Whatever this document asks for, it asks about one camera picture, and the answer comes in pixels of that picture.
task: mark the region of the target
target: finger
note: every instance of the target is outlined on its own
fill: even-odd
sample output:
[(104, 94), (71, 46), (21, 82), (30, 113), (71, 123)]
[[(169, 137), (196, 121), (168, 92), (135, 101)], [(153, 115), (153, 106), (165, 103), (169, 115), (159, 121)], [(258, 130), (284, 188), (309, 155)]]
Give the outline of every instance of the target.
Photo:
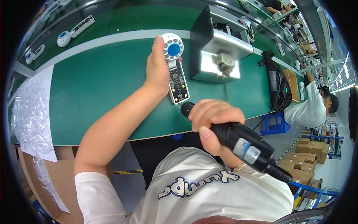
[(202, 99), (202, 100), (199, 100), (199, 102), (197, 102), (197, 103), (193, 106), (192, 110), (190, 111), (189, 116), (188, 116), (188, 119), (189, 119), (190, 121), (192, 121), (192, 120), (193, 120), (192, 118), (193, 118), (195, 112), (198, 110), (198, 108), (199, 108), (203, 103), (206, 103), (206, 102), (209, 102), (209, 101), (213, 101), (213, 99)]
[(203, 148), (213, 156), (218, 156), (221, 144), (215, 133), (207, 127), (201, 127), (199, 131), (200, 141)]
[(161, 63), (165, 62), (163, 52), (164, 40), (160, 35), (157, 35), (152, 46), (152, 63), (154, 65), (160, 65)]
[(210, 118), (212, 124), (224, 124), (227, 122), (245, 123), (245, 116), (240, 108), (231, 107), (220, 110), (217, 114)]
[(221, 100), (213, 100), (213, 101), (209, 101), (206, 103), (203, 103), (198, 109), (197, 111), (195, 111), (195, 114), (193, 115), (193, 120), (192, 120), (192, 129), (194, 132), (197, 132), (200, 128), (199, 125), (199, 120), (202, 117), (202, 115), (209, 110), (211, 107), (217, 105), (217, 104), (228, 104), (225, 101), (221, 101)]
[(233, 108), (229, 104), (217, 104), (212, 107), (210, 107), (207, 111), (204, 112), (204, 114), (199, 118), (198, 121), (193, 120), (193, 125), (196, 129), (199, 129), (201, 126), (205, 126), (207, 128), (211, 127), (211, 124), (213, 123), (212, 119), (220, 113), (222, 110), (227, 110)]

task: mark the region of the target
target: white paper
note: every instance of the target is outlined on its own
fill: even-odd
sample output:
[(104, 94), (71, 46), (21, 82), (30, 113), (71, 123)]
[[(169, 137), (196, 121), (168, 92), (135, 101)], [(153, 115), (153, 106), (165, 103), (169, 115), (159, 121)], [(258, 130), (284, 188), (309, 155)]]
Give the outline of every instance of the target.
[[(50, 113), (50, 88), (51, 88), (51, 79), (52, 79), (52, 73), (53, 73), (53, 67), (54, 65), (51, 65), (47, 68), (45, 68), (43, 71), (37, 73), (35, 76), (30, 78), (24, 85), (30, 86), (32, 81), (42, 79), (42, 93), (44, 94), (43, 97), (45, 99), (44, 106), (46, 107), (47, 111)], [(52, 139), (51, 136), (51, 128), (50, 128), (50, 117), (47, 116), (46, 118), (46, 124), (48, 126), (48, 132), (49, 136)], [(27, 146), (21, 146), (21, 150), (27, 154), (33, 155), (34, 153), (30, 148), (27, 148)], [(49, 153), (38, 153), (41, 159), (49, 160), (52, 162), (57, 162), (57, 157), (55, 154), (55, 150), (53, 149)]]
[(65, 211), (67, 213), (70, 213), (69, 210), (66, 208), (65, 204), (59, 197), (53, 197), (55, 199), (57, 206), (61, 209), (61, 211)]

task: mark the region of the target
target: circuit board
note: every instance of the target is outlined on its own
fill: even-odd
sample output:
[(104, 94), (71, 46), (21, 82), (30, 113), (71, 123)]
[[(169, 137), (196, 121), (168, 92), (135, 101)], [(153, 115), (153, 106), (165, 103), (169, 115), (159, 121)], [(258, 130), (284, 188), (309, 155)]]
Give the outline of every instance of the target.
[(180, 103), (189, 98), (183, 68), (179, 61), (176, 61), (176, 68), (169, 71), (169, 84), (175, 103)]

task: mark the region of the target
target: floor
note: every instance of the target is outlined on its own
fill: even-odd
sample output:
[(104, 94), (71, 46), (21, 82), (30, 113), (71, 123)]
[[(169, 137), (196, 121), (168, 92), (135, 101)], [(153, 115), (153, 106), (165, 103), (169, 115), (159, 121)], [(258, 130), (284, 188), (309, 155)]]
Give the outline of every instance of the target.
[[(246, 120), (245, 125), (252, 129), (261, 120), (262, 117), (252, 118)], [(278, 160), (299, 138), (302, 132), (303, 128), (291, 127), (287, 133), (266, 135), (263, 139), (276, 149), (274, 158), (275, 160)], [(140, 169), (129, 142), (127, 142), (121, 151), (114, 157), (111, 161), (111, 165), (114, 167), (115, 171)], [(133, 211), (135, 205), (145, 194), (145, 183), (141, 173), (115, 175), (113, 186), (127, 213)]]

